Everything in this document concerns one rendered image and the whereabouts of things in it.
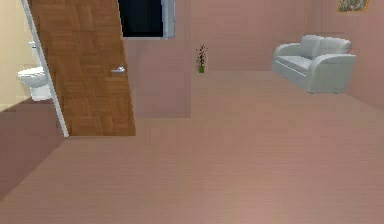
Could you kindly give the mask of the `house plant in green pot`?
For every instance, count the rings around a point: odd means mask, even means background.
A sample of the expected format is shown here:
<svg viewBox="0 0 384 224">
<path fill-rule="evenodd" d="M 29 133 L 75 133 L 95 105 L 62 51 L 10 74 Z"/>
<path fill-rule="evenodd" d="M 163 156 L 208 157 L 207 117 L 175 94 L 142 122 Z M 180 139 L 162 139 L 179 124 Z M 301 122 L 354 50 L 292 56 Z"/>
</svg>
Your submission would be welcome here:
<svg viewBox="0 0 384 224">
<path fill-rule="evenodd" d="M 207 59 L 207 51 L 208 48 L 205 45 L 202 45 L 200 48 L 197 49 L 198 56 L 197 56 L 197 64 L 198 69 L 200 73 L 205 72 L 205 65 L 206 65 L 206 59 Z"/>
</svg>

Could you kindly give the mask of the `dark window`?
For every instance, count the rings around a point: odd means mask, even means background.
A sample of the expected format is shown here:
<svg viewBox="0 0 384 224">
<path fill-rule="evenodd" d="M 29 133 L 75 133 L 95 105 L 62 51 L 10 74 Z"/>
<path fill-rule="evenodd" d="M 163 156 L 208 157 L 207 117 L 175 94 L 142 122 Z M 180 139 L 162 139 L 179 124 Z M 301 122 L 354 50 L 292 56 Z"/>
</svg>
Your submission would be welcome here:
<svg viewBox="0 0 384 224">
<path fill-rule="evenodd" d="M 176 36 L 175 0 L 118 0 L 122 33 L 130 39 Z"/>
</svg>

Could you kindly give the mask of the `brown wooden room door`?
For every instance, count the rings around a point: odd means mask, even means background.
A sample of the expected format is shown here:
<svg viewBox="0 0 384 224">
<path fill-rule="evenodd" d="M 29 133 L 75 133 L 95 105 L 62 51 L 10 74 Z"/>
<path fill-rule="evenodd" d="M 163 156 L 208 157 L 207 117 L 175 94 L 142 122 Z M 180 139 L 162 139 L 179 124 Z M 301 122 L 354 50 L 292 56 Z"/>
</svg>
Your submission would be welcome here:
<svg viewBox="0 0 384 224">
<path fill-rule="evenodd" d="M 68 134 L 135 135 L 118 0 L 27 2 Z"/>
</svg>

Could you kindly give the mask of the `white sofa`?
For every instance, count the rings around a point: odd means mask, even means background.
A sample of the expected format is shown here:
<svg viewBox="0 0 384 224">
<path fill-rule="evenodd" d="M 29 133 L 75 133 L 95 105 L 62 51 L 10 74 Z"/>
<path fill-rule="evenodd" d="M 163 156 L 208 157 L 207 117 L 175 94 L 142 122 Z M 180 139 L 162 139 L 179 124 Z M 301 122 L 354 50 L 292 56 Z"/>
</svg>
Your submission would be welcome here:
<svg viewBox="0 0 384 224">
<path fill-rule="evenodd" d="M 351 47 L 347 39 L 304 35 L 275 49 L 272 70 L 311 94 L 343 93 L 356 62 Z"/>
</svg>

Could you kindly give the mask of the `white toilet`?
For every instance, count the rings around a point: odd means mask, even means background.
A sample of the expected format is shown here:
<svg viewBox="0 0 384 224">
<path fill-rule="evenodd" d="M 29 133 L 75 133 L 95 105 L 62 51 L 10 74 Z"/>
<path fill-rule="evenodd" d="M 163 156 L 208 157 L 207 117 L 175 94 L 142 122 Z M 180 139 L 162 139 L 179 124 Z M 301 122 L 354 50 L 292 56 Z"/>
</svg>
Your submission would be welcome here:
<svg viewBox="0 0 384 224">
<path fill-rule="evenodd" d="M 30 88 L 31 98 L 33 101 L 42 101 L 52 98 L 48 78 L 44 72 L 42 62 L 40 60 L 37 47 L 34 41 L 29 42 L 32 50 L 32 56 L 35 58 L 37 65 L 21 70 L 17 73 L 23 84 Z"/>
</svg>

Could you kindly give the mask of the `framed wall picture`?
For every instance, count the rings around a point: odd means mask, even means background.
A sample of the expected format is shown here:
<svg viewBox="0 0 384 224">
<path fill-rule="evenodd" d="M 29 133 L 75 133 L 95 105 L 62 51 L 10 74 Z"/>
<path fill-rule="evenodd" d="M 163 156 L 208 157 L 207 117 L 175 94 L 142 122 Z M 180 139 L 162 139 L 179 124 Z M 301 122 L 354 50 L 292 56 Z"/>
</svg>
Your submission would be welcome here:
<svg viewBox="0 0 384 224">
<path fill-rule="evenodd" d="M 364 12 L 368 4 L 369 0 L 339 0 L 337 11 L 341 13 Z"/>
</svg>

